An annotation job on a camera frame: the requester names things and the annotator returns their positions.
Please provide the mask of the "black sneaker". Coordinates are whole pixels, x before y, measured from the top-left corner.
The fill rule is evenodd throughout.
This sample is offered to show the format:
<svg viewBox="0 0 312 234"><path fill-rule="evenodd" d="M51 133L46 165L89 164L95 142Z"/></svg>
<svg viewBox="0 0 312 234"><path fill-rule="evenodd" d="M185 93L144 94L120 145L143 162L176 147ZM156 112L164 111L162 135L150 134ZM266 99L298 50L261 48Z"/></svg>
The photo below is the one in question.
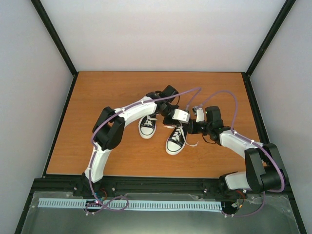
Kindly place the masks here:
<svg viewBox="0 0 312 234"><path fill-rule="evenodd" d="M142 117L138 123L138 131L143 139L150 139L156 131L156 114Z"/></svg>
<svg viewBox="0 0 312 234"><path fill-rule="evenodd" d="M188 133L188 125L180 125L173 128L170 136L166 140L166 153L172 156L179 154L186 145L186 138Z"/></svg>

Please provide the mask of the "white shoelace of sneaker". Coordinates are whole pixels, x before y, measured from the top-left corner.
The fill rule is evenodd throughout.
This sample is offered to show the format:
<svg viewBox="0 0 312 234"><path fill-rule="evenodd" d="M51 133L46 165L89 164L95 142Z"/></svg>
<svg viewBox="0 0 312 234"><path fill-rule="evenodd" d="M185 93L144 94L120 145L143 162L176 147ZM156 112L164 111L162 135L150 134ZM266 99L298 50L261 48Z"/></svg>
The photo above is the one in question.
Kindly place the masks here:
<svg viewBox="0 0 312 234"><path fill-rule="evenodd" d="M191 146L191 147L196 147L199 142L197 142L196 144L189 144L187 142L187 134L184 133L183 127L184 127L183 124L180 124L180 126L176 126L176 127L166 127L169 129L173 129L173 132L168 137L167 142L173 142L176 144L183 143L183 144L186 144L186 145Z"/></svg>
<svg viewBox="0 0 312 234"><path fill-rule="evenodd" d="M145 116L140 120L139 127L140 128L155 128L156 127L157 118L151 116Z"/></svg>

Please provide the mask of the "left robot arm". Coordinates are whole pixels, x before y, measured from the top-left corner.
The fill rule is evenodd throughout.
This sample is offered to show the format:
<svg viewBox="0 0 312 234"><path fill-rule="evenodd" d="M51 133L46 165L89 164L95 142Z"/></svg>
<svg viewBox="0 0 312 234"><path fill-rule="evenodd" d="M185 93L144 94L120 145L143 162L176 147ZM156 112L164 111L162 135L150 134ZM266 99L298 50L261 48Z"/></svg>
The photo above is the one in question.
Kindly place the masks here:
<svg viewBox="0 0 312 234"><path fill-rule="evenodd" d="M171 102L178 96L178 91L168 85L162 92L150 92L125 107L103 109L92 130L93 153L84 172L88 179L84 185L85 192L90 196L97 196L101 192L99 181L103 178L105 164L111 151L120 144L127 125L144 116L154 114L162 115L165 125L177 123L173 115L178 106L172 105Z"/></svg>

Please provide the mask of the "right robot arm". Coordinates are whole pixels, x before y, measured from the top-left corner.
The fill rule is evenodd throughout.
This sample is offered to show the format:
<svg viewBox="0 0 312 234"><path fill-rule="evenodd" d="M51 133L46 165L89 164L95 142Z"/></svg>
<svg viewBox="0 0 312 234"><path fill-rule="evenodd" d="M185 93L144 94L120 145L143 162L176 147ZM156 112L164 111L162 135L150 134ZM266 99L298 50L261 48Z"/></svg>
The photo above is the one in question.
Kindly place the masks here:
<svg viewBox="0 0 312 234"><path fill-rule="evenodd" d="M220 177L222 189L249 190L255 193L280 193L285 189L288 175L275 144L263 144L244 137L229 126L224 126L217 106L205 109L194 107L195 119L189 121L190 134L208 136L212 143L228 148L245 161L245 171Z"/></svg>

